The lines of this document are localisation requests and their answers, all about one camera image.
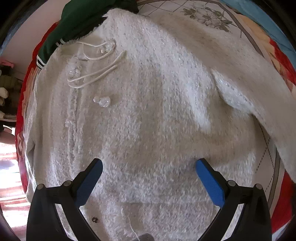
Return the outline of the red floral blanket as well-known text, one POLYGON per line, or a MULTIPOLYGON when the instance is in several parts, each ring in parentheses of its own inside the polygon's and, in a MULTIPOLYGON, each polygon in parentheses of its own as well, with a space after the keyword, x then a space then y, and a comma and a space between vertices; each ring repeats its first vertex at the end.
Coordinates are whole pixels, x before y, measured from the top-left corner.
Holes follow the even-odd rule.
POLYGON ((20 99, 18 102, 18 110, 16 114, 15 144, 16 144, 16 158, 18 161, 18 167, 20 170, 21 183, 22 183, 22 188, 24 193, 27 192, 27 188, 28 188, 28 174, 27 174, 27 168, 25 164, 25 140, 23 137, 25 112, 26 112, 29 97, 31 94, 30 87, 34 85, 33 80, 36 77, 36 73, 37 73, 37 54, 41 46, 45 42, 46 38, 57 27, 57 25, 58 25, 58 22, 53 23, 53 25, 51 25, 48 31, 44 34, 39 44, 37 44, 36 47, 34 48, 34 51, 32 52, 32 61, 30 62, 27 68, 27 73, 22 83, 20 99))

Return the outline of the dark green striped-cuff garment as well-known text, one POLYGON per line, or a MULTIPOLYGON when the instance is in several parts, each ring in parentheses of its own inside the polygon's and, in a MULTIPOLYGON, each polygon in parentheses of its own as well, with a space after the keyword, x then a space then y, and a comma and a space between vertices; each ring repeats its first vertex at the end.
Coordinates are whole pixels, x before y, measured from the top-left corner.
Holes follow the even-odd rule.
POLYGON ((37 54, 37 66, 42 69, 50 56, 60 46, 79 39, 106 19, 104 16, 111 9, 124 9, 138 13, 137 1, 134 0, 72 0, 62 10, 56 27, 46 37, 37 54))

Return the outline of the white fluffy knit cardigan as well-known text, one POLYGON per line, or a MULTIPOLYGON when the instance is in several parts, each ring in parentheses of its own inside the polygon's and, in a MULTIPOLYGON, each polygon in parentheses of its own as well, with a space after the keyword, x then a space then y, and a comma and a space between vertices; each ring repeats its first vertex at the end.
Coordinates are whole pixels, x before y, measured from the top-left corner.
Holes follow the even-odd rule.
POLYGON ((88 46, 63 45, 37 75, 24 131, 28 200, 99 158, 82 213, 98 219, 102 240, 197 240, 218 209, 196 160, 253 185, 261 126, 295 179, 295 99, 250 45, 182 15, 106 16, 88 46))

